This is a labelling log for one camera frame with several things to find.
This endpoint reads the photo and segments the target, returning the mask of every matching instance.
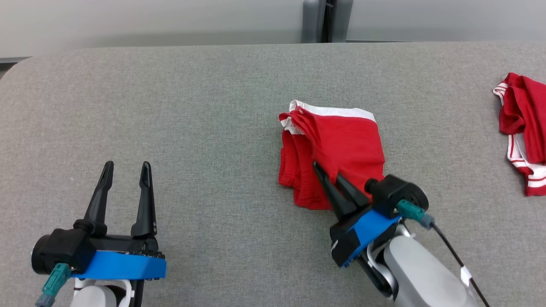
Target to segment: gray wall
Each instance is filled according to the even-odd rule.
[[[354,0],[348,40],[545,40],[544,0]]]
[[[2,0],[0,58],[102,46],[298,43],[302,0]]]

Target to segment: black cable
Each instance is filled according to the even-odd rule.
[[[406,218],[405,218],[405,217],[402,217],[402,218],[400,219],[400,223],[401,223],[402,225],[404,225],[404,227],[406,227],[406,229],[408,229],[408,227],[406,226]]]
[[[442,238],[442,241],[444,241],[444,243],[447,245],[447,248],[449,248],[449,251],[451,252],[451,254],[453,255],[453,257],[455,257],[455,260],[457,260],[457,263],[461,266],[461,267],[464,267],[464,263],[461,261],[461,258],[459,258],[459,255],[457,255],[457,253],[455,252],[455,250],[453,249],[453,247],[451,246],[451,244],[449,243],[449,241],[447,240],[446,236],[442,233],[442,231],[438,228],[438,226],[436,226],[436,224],[434,223],[431,223],[430,226],[432,226],[432,228],[434,228],[434,230],[436,230],[436,232],[438,233],[438,235],[440,236],[440,238]],[[489,303],[487,303],[487,300],[485,299],[485,297],[483,296],[482,292],[480,291],[480,289],[478,288],[478,285],[476,285],[476,282],[474,281],[474,278],[470,278],[470,283],[472,284],[472,286],[474,287],[474,290],[476,290],[476,293],[478,294],[478,296],[480,297],[480,299],[482,300],[483,304],[485,305],[485,307],[490,307],[489,306]]]

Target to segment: gray fabric surface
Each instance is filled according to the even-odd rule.
[[[546,82],[545,43],[207,46],[70,51],[0,82],[0,302],[31,306],[36,240],[81,218],[115,162],[109,233],[135,220],[144,160],[166,280],[146,306],[383,306],[364,272],[330,258],[331,212],[276,182],[292,99],[358,107],[379,124],[385,172],[421,186],[491,306],[544,306],[546,197],[527,198],[491,90]],[[417,238],[457,275],[433,232]],[[68,306],[70,286],[58,297]]]

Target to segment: white stripe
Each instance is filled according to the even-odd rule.
[[[375,122],[375,117],[373,116],[371,112],[358,109],[358,108],[353,108],[353,109],[326,108],[326,107],[315,107],[314,105],[310,105],[298,100],[293,100],[292,102],[290,102],[290,108],[289,108],[290,111],[294,111],[296,107],[300,107],[316,115],[360,117],[360,118],[369,119]]]
[[[508,87],[508,85],[506,83],[501,83],[499,85],[505,85],[506,87]],[[505,104],[505,91],[503,89],[503,91],[500,91],[500,90],[497,90],[497,87],[493,89],[493,94],[499,96],[501,98],[501,105],[504,105]]]
[[[533,171],[532,175],[529,175],[530,179],[539,179],[546,176],[546,166],[542,164],[533,164],[527,160],[527,152],[525,150],[525,141],[523,138],[523,133],[518,133],[514,135],[515,144],[514,144],[514,154],[513,158],[521,157],[525,162],[525,166],[530,168]]]
[[[284,130],[290,132],[290,134],[304,134],[303,131],[294,126],[286,127]]]
[[[527,164],[526,164],[524,161],[512,162],[512,164],[513,164],[515,167],[527,167]]]
[[[541,181],[528,181],[527,182],[528,187],[542,187],[546,186],[546,178]]]
[[[294,124],[292,123],[292,117],[290,116],[286,119],[283,119],[281,121],[281,125],[284,127],[284,130],[290,132],[290,134],[304,134],[303,131],[294,126]]]
[[[506,156],[508,157],[509,160],[512,159],[512,158],[516,158],[516,157],[513,157],[513,156],[510,155],[510,151],[512,149],[512,137],[513,137],[513,135],[508,136],[508,151],[506,153]]]
[[[337,246],[337,240],[332,245],[332,248],[330,248],[330,252],[332,252],[334,250],[334,248],[336,248],[336,246]]]

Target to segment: red garment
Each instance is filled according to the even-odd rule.
[[[300,101],[279,115],[282,134],[279,183],[294,189],[298,206],[324,210],[331,206],[313,161],[335,182],[338,172],[364,191],[369,178],[383,178],[385,158],[373,114],[361,109],[319,108]]]
[[[508,160],[527,180],[525,194],[546,195],[546,85],[509,73],[493,93],[501,99]]]
[[[501,132],[523,132],[527,160],[546,162],[546,85],[514,73],[509,73],[504,83],[507,89],[498,120]]]

